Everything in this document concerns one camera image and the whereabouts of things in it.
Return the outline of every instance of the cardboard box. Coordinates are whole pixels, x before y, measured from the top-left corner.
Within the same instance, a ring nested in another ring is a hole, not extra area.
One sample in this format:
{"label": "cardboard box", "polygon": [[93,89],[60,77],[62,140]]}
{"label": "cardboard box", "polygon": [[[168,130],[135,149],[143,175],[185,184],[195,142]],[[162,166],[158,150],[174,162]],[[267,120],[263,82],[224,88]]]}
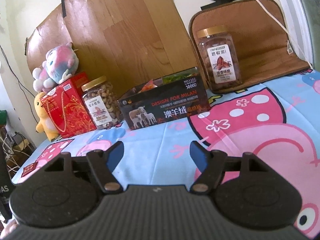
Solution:
{"label": "cardboard box", "polygon": [[148,127],[210,110],[197,67],[154,80],[158,87],[130,89],[119,100],[120,110],[131,130]]}
{"label": "cardboard box", "polygon": [[82,101],[81,86],[88,82],[86,73],[81,72],[40,99],[62,138],[97,129]]}

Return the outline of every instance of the lamb image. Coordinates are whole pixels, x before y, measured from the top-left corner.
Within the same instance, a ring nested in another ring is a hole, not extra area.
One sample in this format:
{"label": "lamb image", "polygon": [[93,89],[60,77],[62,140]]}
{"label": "lamb image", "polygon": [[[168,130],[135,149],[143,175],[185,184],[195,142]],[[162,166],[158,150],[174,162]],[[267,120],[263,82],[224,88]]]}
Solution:
{"label": "lamb image", "polygon": [[148,124],[147,122],[149,122],[149,125],[157,122],[153,113],[147,113],[144,107],[145,106],[139,106],[137,109],[129,112],[129,117],[133,122],[134,128],[140,128],[138,123],[140,124],[141,128],[143,128],[143,124],[146,126]]}

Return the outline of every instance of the pink and blue plush toy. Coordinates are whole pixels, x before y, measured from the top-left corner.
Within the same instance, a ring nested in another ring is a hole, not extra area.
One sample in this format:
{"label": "pink and blue plush toy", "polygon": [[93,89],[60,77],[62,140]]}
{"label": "pink and blue plush toy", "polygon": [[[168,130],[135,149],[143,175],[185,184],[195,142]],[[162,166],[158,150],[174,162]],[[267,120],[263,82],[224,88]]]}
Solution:
{"label": "pink and blue plush toy", "polygon": [[72,49],[71,42],[49,50],[45,57],[42,67],[35,68],[32,76],[35,79],[34,90],[47,93],[76,73],[79,59]]}

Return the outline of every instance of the plastic jar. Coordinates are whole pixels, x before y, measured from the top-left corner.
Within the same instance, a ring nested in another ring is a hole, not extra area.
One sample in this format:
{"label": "plastic jar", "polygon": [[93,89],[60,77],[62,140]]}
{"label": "plastic jar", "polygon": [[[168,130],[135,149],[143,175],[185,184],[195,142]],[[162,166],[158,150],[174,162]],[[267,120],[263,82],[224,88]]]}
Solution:
{"label": "plastic jar", "polygon": [[99,77],[81,87],[84,92],[83,101],[98,130],[115,126],[123,120],[112,88],[106,76]]}
{"label": "plastic jar", "polygon": [[197,33],[198,48],[210,89],[217,90],[242,84],[236,49],[225,26],[215,26]]}

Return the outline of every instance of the black box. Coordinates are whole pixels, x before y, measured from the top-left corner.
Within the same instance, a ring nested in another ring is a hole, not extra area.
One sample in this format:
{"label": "black box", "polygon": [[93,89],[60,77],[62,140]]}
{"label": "black box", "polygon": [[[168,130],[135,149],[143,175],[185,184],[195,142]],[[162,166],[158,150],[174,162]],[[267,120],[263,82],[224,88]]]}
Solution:
{"label": "black box", "polygon": [[210,110],[207,93],[197,67],[153,81],[158,86],[138,93],[141,84],[119,100],[120,110],[131,130],[173,121]]}

